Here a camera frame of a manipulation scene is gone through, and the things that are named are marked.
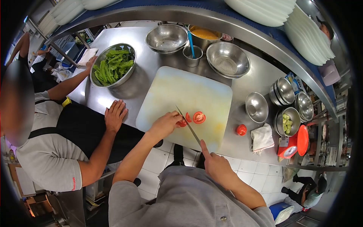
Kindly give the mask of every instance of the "white tile floor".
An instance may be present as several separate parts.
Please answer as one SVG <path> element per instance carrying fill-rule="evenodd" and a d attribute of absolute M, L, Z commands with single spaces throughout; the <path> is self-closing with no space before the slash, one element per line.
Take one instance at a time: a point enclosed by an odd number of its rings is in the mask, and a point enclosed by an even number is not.
<path fill-rule="evenodd" d="M 158 175 L 166 166 L 174 160 L 174 144 L 164 140 L 164 143 L 159 148 L 153 148 L 145 160 L 145 163 L 138 175 L 141 179 L 139 192 L 142 198 L 151 200 L 156 197 L 159 190 Z M 189 148 L 183 148 L 184 163 L 186 166 L 196 166 L 199 160 L 200 153 Z M 261 193 L 267 206 L 281 202 L 286 197 L 286 194 L 281 193 L 282 187 L 290 188 L 297 192 L 301 187 L 301 183 L 294 183 L 292 179 L 282 182 L 282 167 L 268 165 L 264 163 L 251 162 L 238 158 L 232 158 L 223 155 L 231 165 L 233 171 L 246 184 L 250 185 L 256 191 Z M 300 177 L 311 177 L 314 172 L 311 170 L 300 170 Z"/>

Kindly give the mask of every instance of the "gray shirt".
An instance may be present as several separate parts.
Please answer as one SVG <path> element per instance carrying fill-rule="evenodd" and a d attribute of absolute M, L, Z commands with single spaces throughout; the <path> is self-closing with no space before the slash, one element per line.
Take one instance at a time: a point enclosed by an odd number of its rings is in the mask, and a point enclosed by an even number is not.
<path fill-rule="evenodd" d="M 48 92 L 36 93 L 35 101 L 49 99 Z M 47 101 L 35 105 L 32 131 L 56 127 L 63 107 Z M 28 139 L 16 149 L 16 157 L 29 177 L 49 191 L 73 191 L 82 188 L 81 169 L 77 160 L 88 161 L 82 150 L 58 134 Z"/>
<path fill-rule="evenodd" d="M 152 205 L 141 204 L 139 191 L 133 183 L 114 183 L 109 195 L 109 225 L 275 226 L 269 208 L 251 210 L 213 181 L 205 170 L 171 166 L 159 179 L 158 196 Z"/>

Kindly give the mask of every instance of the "kitchen towel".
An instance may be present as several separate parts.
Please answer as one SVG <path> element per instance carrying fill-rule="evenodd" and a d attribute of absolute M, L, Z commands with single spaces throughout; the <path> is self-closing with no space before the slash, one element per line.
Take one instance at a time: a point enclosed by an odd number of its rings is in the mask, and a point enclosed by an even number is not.
<path fill-rule="evenodd" d="M 79 66 L 85 66 L 86 63 L 89 61 L 89 59 L 96 55 L 97 51 L 98 51 L 97 48 L 86 49 L 85 52 L 83 53 L 82 58 L 79 60 L 77 64 Z"/>
<path fill-rule="evenodd" d="M 275 146 L 271 126 L 267 123 L 260 128 L 252 130 L 251 137 L 253 139 L 252 151 L 254 153 L 261 154 L 263 149 Z"/>

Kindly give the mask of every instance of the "scale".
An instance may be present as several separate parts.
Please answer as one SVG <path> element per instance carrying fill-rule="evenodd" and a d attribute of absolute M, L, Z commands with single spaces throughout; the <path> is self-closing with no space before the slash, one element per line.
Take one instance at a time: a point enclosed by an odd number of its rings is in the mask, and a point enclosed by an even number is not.
<path fill-rule="evenodd" d="M 281 137 L 277 155 L 281 158 L 291 158 L 296 151 L 300 156 L 305 155 L 309 145 L 309 134 L 305 125 L 301 125 L 299 131 L 292 137 Z"/>

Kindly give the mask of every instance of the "tomato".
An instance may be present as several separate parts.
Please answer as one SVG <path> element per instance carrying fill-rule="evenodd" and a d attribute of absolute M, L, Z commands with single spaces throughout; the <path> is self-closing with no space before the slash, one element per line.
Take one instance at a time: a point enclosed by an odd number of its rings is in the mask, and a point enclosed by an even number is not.
<path fill-rule="evenodd" d="M 190 118 L 188 112 L 185 114 L 185 119 L 187 120 L 187 122 L 192 122 L 192 119 Z"/>
<path fill-rule="evenodd" d="M 183 118 L 183 120 L 181 121 L 178 121 L 177 124 L 180 126 L 180 127 L 185 127 L 187 126 L 187 122 L 185 121 L 185 119 Z"/>
<path fill-rule="evenodd" d="M 193 121 L 195 124 L 201 124 L 205 121 L 205 115 L 201 111 L 195 112 Z"/>
<path fill-rule="evenodd" d="M 246 132 L 247 132 L 247 128 L 246 128 L 246 126 L 245 125 L 239 125 L 238 127 L 237 127 L 237 134 L 238 135 L 245 135 L 246 134 Z"/>

